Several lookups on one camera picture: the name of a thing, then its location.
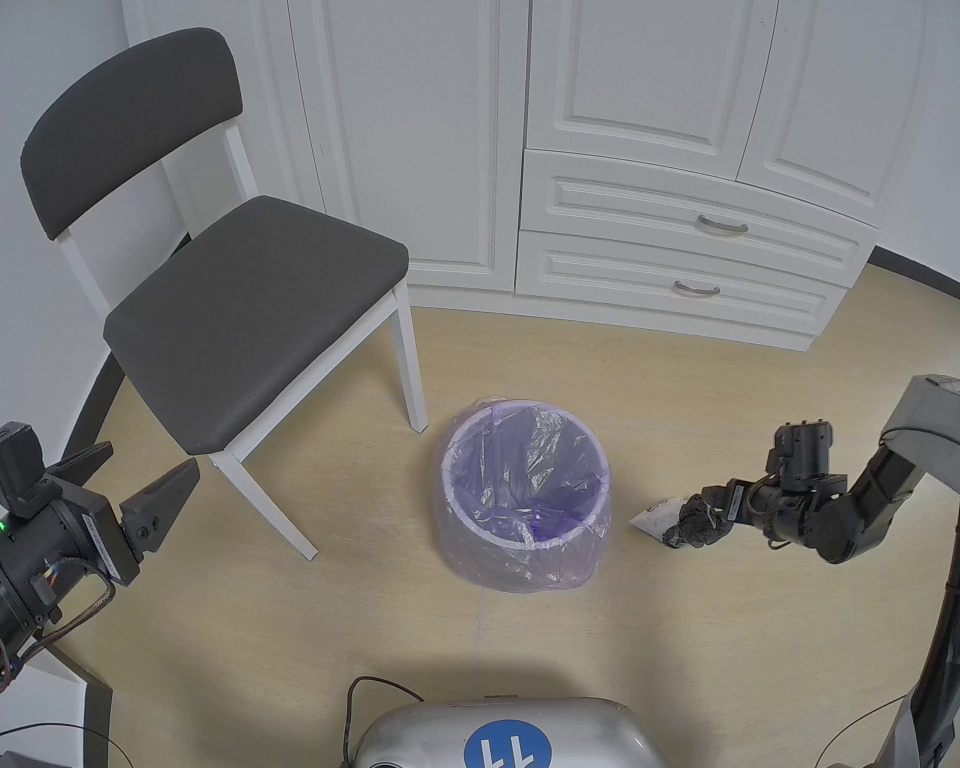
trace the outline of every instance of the drawer handle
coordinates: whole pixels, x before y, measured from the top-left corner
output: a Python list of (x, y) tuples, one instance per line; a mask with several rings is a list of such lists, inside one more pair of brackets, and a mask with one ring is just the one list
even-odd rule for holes
[(730, 234), (743, 234), (749, 229), (745, 224), (724, 224), (723, 222), (715, 222), (712, 219), (708, 219), (702, 213), (697, 217), (697, 224), (702, 224), (704, 227), (710, 227), (711, 229), (720, 229), (724, 232), (729, 232)]
[(716, 296), (720, 293), (720, 289), (717, 286), (713, 286), (709, 290), (707, 288), (691, 288), (689, 285), (684, 285), (679, 280), (674, 282), (673, 287), (678, 291), (686, 291), (690, 294), (695, 294), (696, 296)]

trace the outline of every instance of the blue logo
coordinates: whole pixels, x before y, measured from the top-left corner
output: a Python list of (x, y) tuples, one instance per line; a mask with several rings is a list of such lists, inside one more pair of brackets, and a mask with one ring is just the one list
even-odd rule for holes
[(467, 768), (548, 768), (553, 750), (537, 726), (522, 720), (494, 720), (467, 739)]

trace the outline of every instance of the cabinet base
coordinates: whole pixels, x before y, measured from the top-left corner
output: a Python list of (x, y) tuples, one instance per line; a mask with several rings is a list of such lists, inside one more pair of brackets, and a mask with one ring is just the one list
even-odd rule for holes
[(410, 303), (414, 306), (440, 309), (465, 309), (471, 312), (493, 312), (499, 315), (523, 315), (553, 320), (575, 320), (580, 323), (625, 325), (631, 328), (665, 330), (713, 339), (729, 339), (766, 347), (804, 351), (814, 336), (760, 325), (732, 323), (713, 318), (660, 312), (651, 309), (613, 306), (609, 304), (520, 296), (514, 293), (470, 288), (446, 288), (433, 285), (411, 285)]

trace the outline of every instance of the cabinet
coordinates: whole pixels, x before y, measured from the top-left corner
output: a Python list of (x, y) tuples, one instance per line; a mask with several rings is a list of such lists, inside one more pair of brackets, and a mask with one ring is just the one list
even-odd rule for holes
[(535, 0), (527, 147), (735, 179), (777, 0)]
[[(414, 303), (794, 349), (876, 243), (937, 26), (928, 0), (124, 13), (132, 42), (223, 32), (261, 189), (405, 243)], [(167, 170), (189, 223), (229, 204), (187, 150)]]

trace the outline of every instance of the wooden floor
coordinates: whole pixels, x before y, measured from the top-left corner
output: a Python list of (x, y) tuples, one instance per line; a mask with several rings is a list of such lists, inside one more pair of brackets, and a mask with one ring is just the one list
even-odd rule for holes
[[(112, 734), (137, 768), (336, 766), (360, 674), (430, 700), (611, 698), (678, 768), (810, 768), (837, 730), (915, 682), (957, 517), (937, 481), (923, 480), (881, 547), (840, 566), (771, 552), (746, 528), (671, 551), (627, 521), (759, 476), (785, 420), (831, 420), (832, 468), (858, 474), (912, 374), (960, 374), (960, 302), (868, 267), (807, 353), (445, 310), (414, 322), (423, 435), (406, 423), (381, 328), (247, 462), (320, 549), (313, 563), (203, 460), (162, 551), (61, 644), (114, 688)], [(444, 563), (435, 443), (482, 396), (556, 403), (606, 448), (612, 543), (585, 587), (503, 594)], [(129, 383), (102, 439), (116, 455), (91, 487), (114, 503), (182, 460)], [(87, 581), (67, 615), (95, 594)], [(371, 686), (357, 702), (359, 736), (404, 699)], [(870, 761), (893, 713), (850, 729), (823, 764)], [(944, 765), (960, 765), (960, 746)]]

